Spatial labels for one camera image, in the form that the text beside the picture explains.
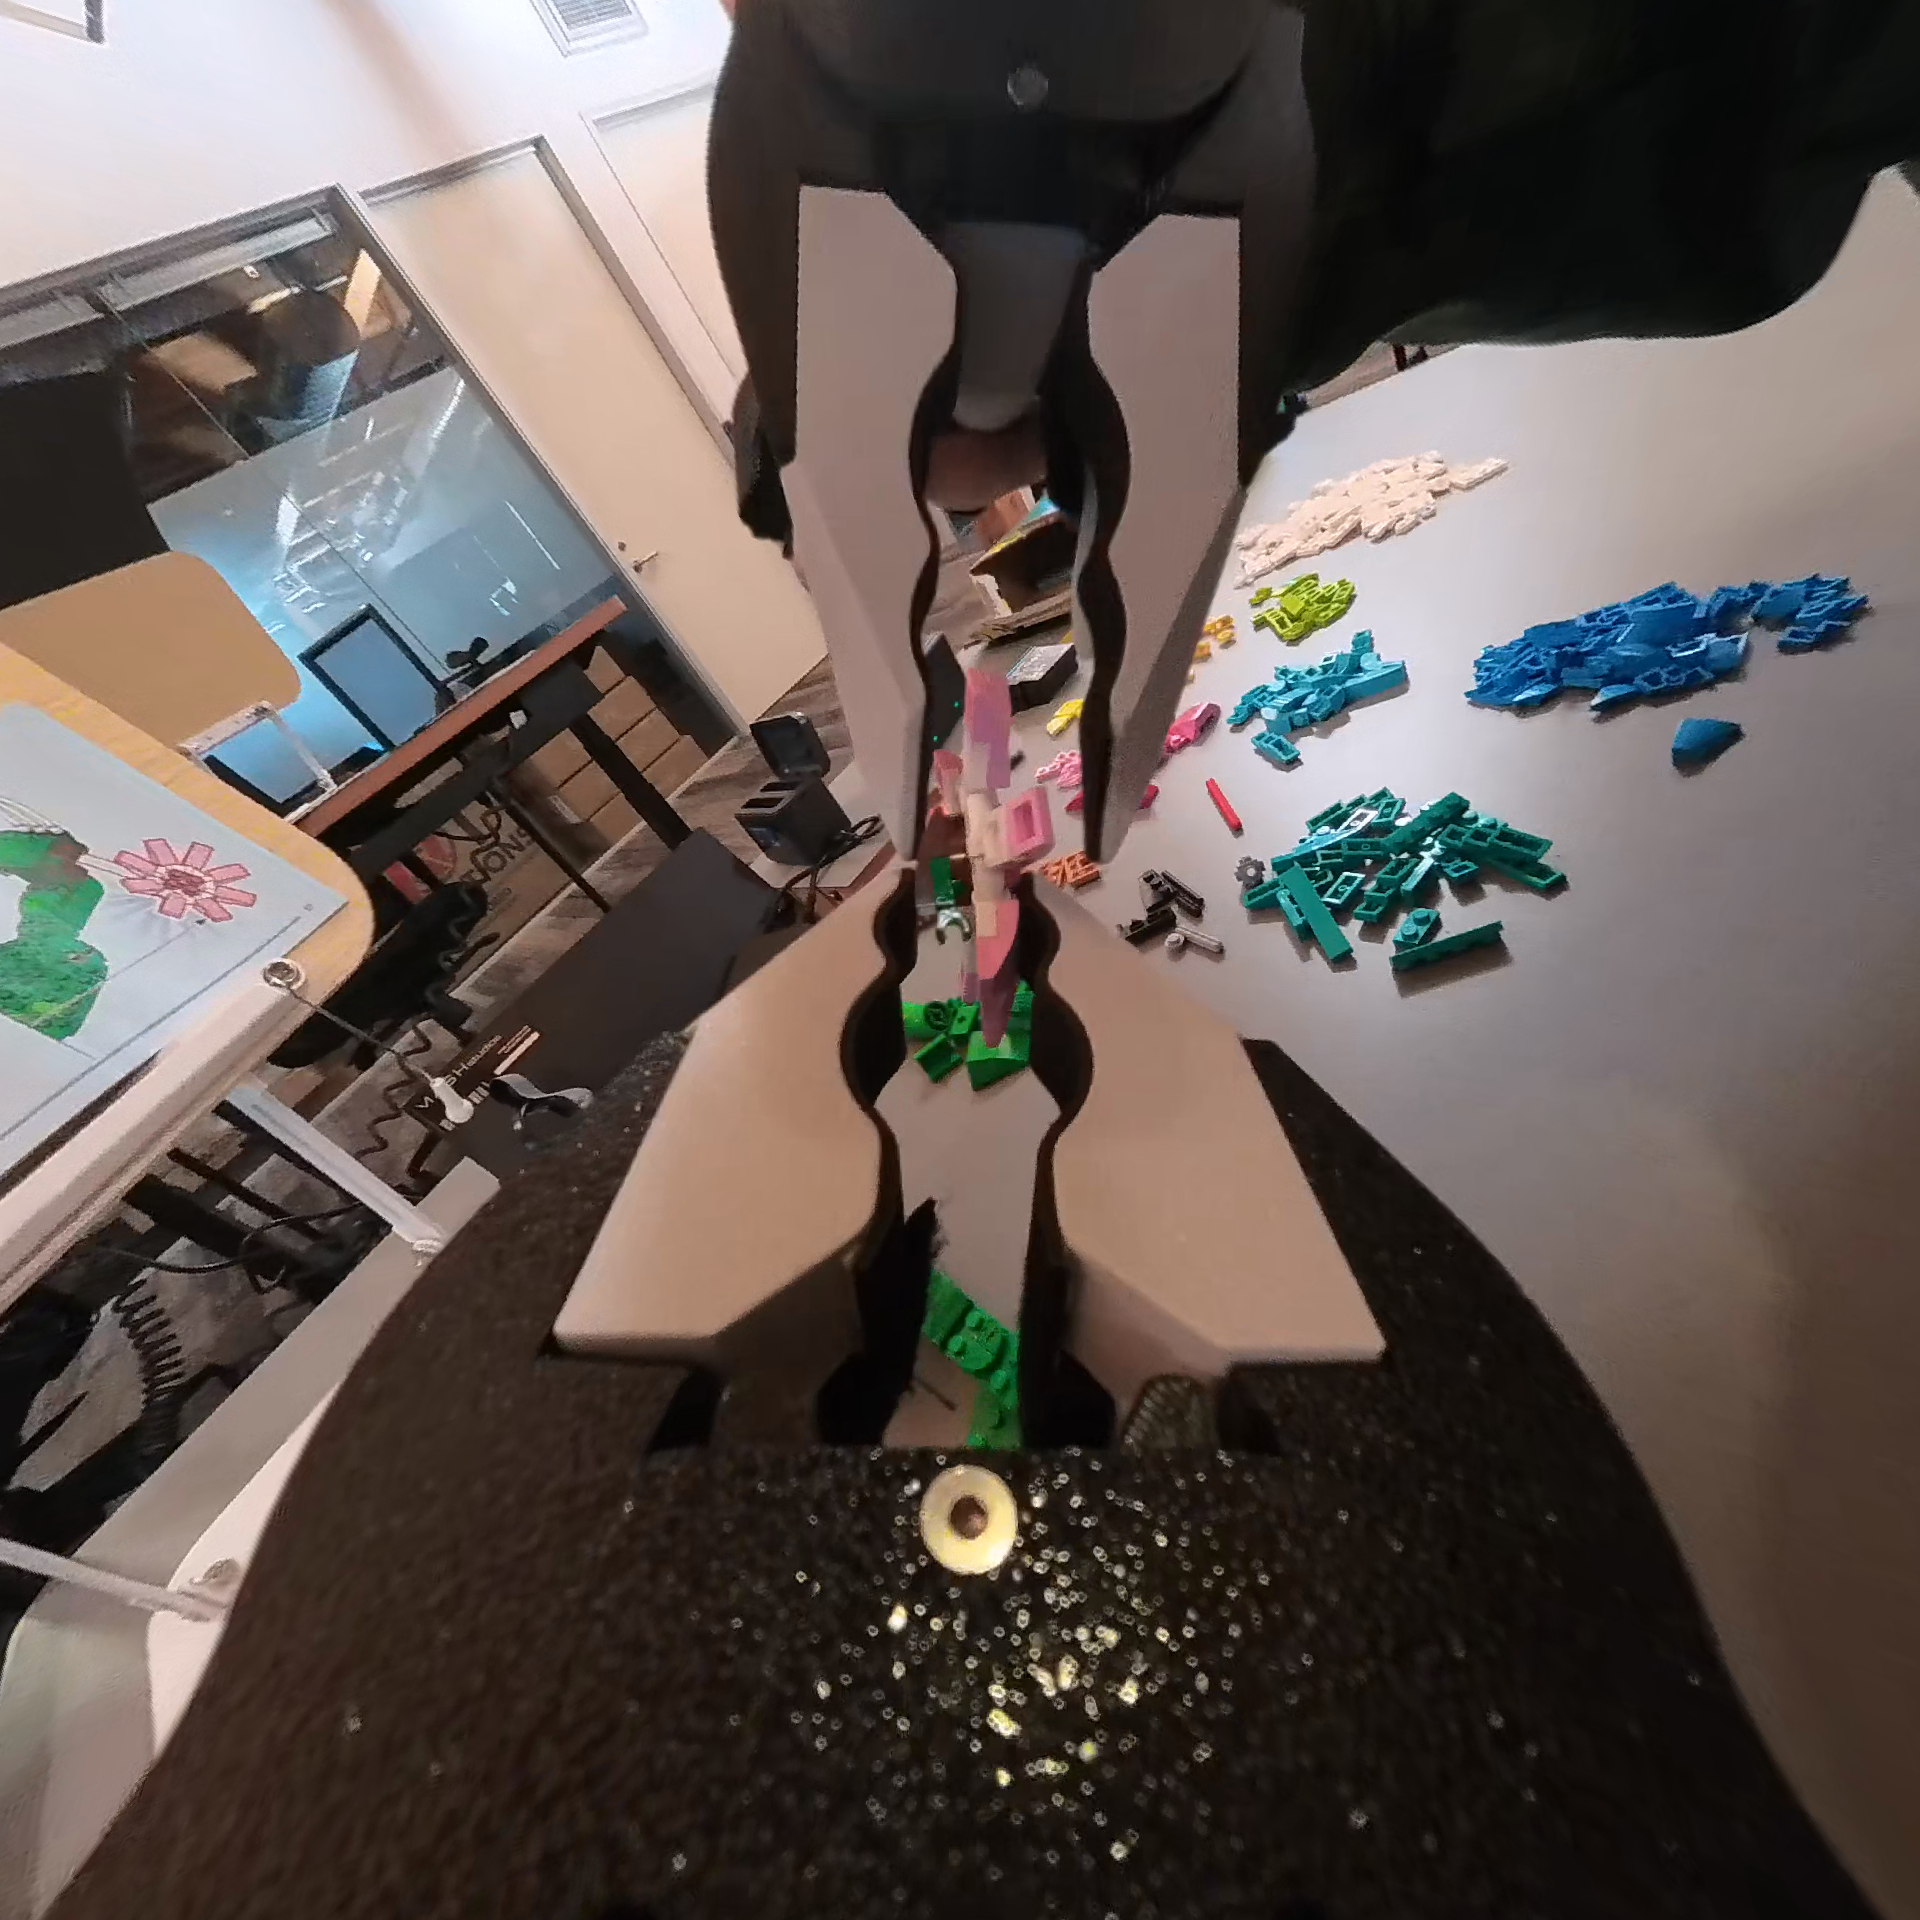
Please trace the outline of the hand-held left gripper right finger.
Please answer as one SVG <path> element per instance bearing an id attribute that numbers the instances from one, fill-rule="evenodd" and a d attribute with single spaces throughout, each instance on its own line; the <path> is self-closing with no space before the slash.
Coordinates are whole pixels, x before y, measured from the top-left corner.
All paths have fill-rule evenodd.
<path id="1" fill-rule="evenodd" d="M 1234 1026 L 1053 882 L 1030 882 L 1022 969 L 1059 1109 L 1036 1229 L 1066 1353 L 1109 1395 L 1378 1363 L 1385 1331 Z"/>

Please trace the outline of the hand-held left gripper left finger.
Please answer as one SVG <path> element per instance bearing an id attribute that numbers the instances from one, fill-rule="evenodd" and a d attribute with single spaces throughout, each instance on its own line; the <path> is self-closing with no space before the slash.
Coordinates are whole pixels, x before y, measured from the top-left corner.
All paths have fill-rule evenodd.
<path id="1" fill-rule="evenodd" d="M 836 1365 L 901 1216 L 895 1078 L 917 872 L 895 870 L 712 1006 L 560 1309 L 577 1359 Z"/>

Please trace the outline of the pink lego flower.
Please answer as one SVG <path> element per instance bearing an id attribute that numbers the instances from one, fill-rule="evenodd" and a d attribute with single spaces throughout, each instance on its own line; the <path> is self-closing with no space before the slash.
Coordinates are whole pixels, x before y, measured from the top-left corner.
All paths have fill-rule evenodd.
<path id="1" fill-rule="evenodd" d="M 1046 786 L 1017 789 L 1012 693 L 993 669 L 965 672 L 956 745 L 932 754 L 932 814 L 921 864 L 933 942 L 956 954 L 956 986 L 1000 1044 L 1020 1000 L 1022 877 L 1054 851 Z"/>

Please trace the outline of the person's right forearm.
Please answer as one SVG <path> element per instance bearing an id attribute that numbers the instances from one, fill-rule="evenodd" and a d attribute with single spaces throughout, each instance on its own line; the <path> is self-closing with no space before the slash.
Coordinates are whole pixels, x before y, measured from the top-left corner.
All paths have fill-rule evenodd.
<path id="1" fill-rule="evenodd" d="M 1711 341 L 1916 162 L 1916 4 L 1307 4 L 1286 389 L 1376 343 Z"/>

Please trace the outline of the pile of white lego pieces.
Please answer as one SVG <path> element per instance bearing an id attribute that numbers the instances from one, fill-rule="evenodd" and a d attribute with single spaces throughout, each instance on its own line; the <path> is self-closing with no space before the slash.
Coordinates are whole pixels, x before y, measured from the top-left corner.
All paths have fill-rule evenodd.
<path id="1" fill-rule="evenodd" d="M 1401 454 L 1316 483 L 1304 499 L 1234 537 L 1234 586 L 1251 589 L 1270 573 L 1329 555 L 1348 543 L 1387 543 L 1415 532 L 1454 495 L 1477 494 L 1508 471 L 1494 454 L 1451 462 L 1441 450 Z"/>

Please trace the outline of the pile of lime lego pieces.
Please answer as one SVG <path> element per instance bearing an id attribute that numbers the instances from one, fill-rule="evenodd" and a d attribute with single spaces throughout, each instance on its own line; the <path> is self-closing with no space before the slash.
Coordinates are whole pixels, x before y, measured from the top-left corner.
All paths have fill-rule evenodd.
<path id="1" fill-rule="evenodd" d="M 1348 579 L 1323 580 L 1316 573 L 1304 573 L 1283 586 L 1258 589 L 1251 593 L 1251 625 L 1293 648 L 1347 618 L 1355 593 L 1355 580 Z"/>

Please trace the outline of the green lego plant model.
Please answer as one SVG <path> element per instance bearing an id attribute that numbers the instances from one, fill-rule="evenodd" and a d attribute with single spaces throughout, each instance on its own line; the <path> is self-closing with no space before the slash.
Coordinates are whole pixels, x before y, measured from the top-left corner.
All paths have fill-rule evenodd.
<path id="1" fill-rule="evenodd" d="M 1020 1330 L 977 1306 L 944 1270 L 932 1270 L 921 1336 L 971 1382 L 967 1447 L 1020 1452 Z"/>

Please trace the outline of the pile of blue lego pieces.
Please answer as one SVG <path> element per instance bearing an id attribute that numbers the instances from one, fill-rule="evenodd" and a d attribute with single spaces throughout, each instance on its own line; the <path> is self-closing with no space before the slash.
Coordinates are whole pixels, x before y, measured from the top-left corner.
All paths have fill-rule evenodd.
<path id="1" fill-rule="evenodd" d="M 1870 597 L 1845 574 L 1745 580 L 1707 593 L 1668 580 L 1480 651 L 1467 703 L 1527 713 L 1585 694 L 1599 717 L 1736 680 L 1758 641 L 1787 655 L 1824 651 L 1853 636 L 1869 612 Z"/>

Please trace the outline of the lego instruction booklet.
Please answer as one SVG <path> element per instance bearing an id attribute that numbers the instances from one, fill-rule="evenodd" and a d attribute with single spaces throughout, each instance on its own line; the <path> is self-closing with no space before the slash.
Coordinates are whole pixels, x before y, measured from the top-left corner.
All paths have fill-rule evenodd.
<path id="1" fill-rule="evenodd" d="M 3 1177 L 345 899 L 100 745 L 3 709 Z"/>

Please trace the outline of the person's right hand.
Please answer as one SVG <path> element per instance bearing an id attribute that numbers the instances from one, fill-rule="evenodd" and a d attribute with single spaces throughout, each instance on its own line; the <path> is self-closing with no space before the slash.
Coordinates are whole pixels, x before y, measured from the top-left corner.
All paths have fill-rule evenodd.
<path id="1" fill-rule="evenodd" d="M 973 517 L 1012 494 L 1042 494 L 1047 448 L 1040 418 L 997 431 L 947 425 L 932 437 L 923 499 L 944 512 Z"/>

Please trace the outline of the black charging dock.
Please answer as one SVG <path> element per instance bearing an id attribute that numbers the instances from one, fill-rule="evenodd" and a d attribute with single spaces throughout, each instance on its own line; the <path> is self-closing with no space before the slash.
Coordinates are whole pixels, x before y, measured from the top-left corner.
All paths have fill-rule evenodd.
<path id="1" fill-rule="evenodd" d="M 852 833 L 852 817 L 828 794 L 828 747 L 805 713 L 778 713 L 750 723 L 750 742 L 766 779 L 736 809 L 736 826 L 754 848 L 786 870 L 812 870 L 836 859 Z"/>

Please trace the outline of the row of cardboard boxes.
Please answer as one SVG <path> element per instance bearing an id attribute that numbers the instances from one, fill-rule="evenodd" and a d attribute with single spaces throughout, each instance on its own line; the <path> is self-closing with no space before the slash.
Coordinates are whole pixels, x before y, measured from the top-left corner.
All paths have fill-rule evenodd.
<path id="1" fill-rule="evenodd" d="M 678 794 L 736 737 L 717 709 L 661 663 L 637 680 L 623 659 L 594 651 L 586 663 L 586 680 L 599 689 L 589 723 L 663 796 Z M 589 851 L 616 847 L 640 826 L 633 803 L 572 724 L 537 747 L 512 771 L 511 786 L 543 820 L 545 833 L 572 847 L 577 863 L 589 863 Z"/>

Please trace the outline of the brown desk with black legs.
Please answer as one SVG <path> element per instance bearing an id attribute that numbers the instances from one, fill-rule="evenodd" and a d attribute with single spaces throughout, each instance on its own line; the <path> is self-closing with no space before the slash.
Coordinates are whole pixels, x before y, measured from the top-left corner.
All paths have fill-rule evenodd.
<path id="1" fill-rule="evenodd" d="M 661 619 L 640 605 L 605 593 L 555 632 L 512 651 L 500 669 L 454 694 L 411 742 L 383 750 L 368 768 L 343 779 L 330 800 L 301 817 L 301 828 L 339 854 L 377 906 L 385 906 L 406 901 L 391 877 L 396 870 L 436 893 L 441 882 L 427 872 L 420 847 L 449 835 L 476 803 L 494 803 L 511 824 L 524 826 L 572 889 L 605 906 L 586 864 L 543 828 L 543 820 L 511 786 L 512 771 L 537 747 L 572 724 L 633 803 L 640 826 L 653 833 L 661 848 L 684 847 L 694 826 L 674 796 L 663 796 L 630 760 L 615 754 L 606 735 L 589 723 L 599 689 L 586 680 L 586 663 L 594 651 L 623 659 L 637 680 L 661 663 L 710 703 L 698 681 L 687 676 Z"/>

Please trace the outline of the dark computer monitor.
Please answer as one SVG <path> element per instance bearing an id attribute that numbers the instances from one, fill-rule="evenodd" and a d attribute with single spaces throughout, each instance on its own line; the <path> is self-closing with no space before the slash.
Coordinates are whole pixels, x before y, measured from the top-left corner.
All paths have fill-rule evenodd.
<path id="1" fill-rule="evenodd" d="M 391 619 L 364 605 L 301 651 L 301 667 L 383 750 L 439 717 L 439 681 Z"/>

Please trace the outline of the wooden booklet board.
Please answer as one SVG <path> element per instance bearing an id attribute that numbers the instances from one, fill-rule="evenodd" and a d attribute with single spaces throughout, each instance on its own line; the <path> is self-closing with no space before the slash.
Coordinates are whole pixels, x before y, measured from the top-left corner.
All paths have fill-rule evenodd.
<path id="1" fill-rule="evenodd" d="M 268 1056 L 283 1037 L 292 1037 L 293 1026 L 301 1023 L 301 1000 L 268 982 L 270 968 L 293 968 L 297 993 L 317 1000 L 326 989 L 339 986 L 371 950 L 371 906 L 366 889 L 350 874 L 339 854 L 326 851 L 308 833 L 270 817 L 266 808 L 242 800 L 202 763 L 147 737 L 145 733 L 131 729 L 131 723 L 96 705 L 89 694 L 79 694 L 75 689 L 62 685 L 48 669 L 39 669 L 35 663 L 13 655 L 8 651 L 3 709 L 13 703 L 52 715 L 57 723 L 100 745 L 124 763 L 145 771 L 147 777 L 160 779 L 180 796 L 205 808 L 222 824 L 242 828 L 251 842 L 278 851 L 292 864 L 303 870 L 309 877 L 321 877 L 322 886 L 335 889 L 345 899 L 345 907 L 330 925 L 309 930 L 292 956 L 258 963 L 249 972 L 234 975 L 225 1000 L 212 1001 L 192 1026 L 177 1032 L 166 1042 L 166 1048 L 157 1053 L 145 1069 L 135 1069 L 128 1081 L 110 1086 L 97 1103 L 75 1116 L 75 1124 L 60 1130 L 57 1140 L 48 1140 L 23 1166 L 3 1177 L 3 1188 L 31 1182 L 33 1170 L 62 1154 L 72 1140 L 93 1143 L 124 1135 L 131 1116 L 137 1116 L 145 1103 L 140 1084 L 160 1081 L 166 1094 L 185 1091 L 185 1109 L 197 1114 L 212 1102 L 212 1091 L 222 1091 L 234 1078 L 266 1066 Z"/>

